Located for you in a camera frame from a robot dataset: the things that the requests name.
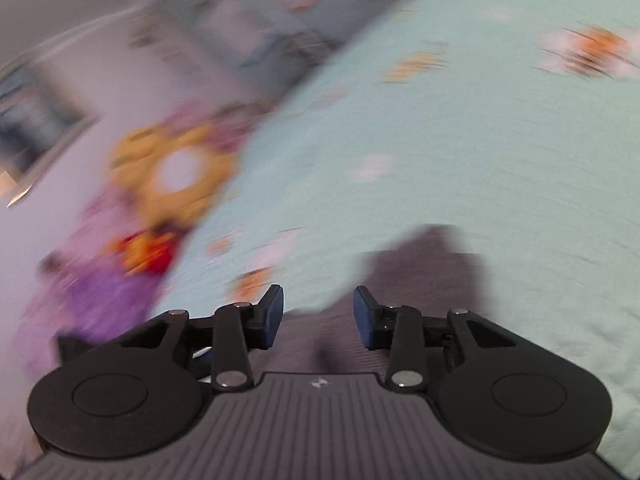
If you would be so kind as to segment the dark grey sweater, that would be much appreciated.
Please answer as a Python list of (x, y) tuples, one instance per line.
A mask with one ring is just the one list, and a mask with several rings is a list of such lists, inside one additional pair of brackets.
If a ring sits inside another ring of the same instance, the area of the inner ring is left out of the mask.
[[(367, 256), (358, 283), (380, 304), (406, 304), (426, 316), (443, 318), (454, 309), (488, 313), (483, 259), (463, 249), (451, 226), (426, 226)], [(349, 289), (320, 311), (288, 312), (273, 347), (253, 352), (250, 362), (258, 374), (383, 374), (388, 352), (363, 348)]]

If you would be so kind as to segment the red plush toy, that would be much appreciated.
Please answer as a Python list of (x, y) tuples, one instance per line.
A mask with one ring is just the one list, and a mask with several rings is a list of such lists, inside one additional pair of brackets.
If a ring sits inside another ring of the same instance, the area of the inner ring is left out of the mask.
[(143, 230), (111, 240), (102, 252), (114, 256), (126, 274), (162, 276), (170, 269), (180, 244), (177, 233)]

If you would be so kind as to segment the yellow plush toy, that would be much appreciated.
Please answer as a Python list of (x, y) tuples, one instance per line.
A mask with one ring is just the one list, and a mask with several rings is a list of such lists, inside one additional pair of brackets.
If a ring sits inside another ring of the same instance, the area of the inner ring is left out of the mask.
[(147, 228), (191, 229), (218, 204), (239, 157), (217, 150), (210, 143), (212, 133), (206, 125), (180, 134), (152, 126), (131, 131), (117, 143), (113, 181), (134, 199)]

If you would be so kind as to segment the teal quilted bee bedspread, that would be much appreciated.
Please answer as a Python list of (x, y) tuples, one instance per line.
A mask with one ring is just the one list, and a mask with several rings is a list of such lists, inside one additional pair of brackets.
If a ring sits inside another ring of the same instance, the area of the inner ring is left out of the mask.
[(274, 370), (359, 366), (350, 295), (469, 309), (588, 368), (639, 474), (639, 0), (406, 0), (294, 91), (160, 310), (282, 285)]

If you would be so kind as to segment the grey sliding door wardrobe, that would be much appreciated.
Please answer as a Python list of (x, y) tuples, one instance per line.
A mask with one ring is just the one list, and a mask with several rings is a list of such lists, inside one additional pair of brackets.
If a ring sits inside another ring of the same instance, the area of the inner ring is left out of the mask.
[(274, 94), (287, 92), (393, 0), (139, 0), (213, 58)]

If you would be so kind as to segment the framed wall picture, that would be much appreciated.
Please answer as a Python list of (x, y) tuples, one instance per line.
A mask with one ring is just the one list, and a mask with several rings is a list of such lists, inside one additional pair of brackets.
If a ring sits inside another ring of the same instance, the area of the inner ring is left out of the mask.
[(1, 200), (16, 205), (100, 120), (48, 63), (26, 53), (1, 67)]

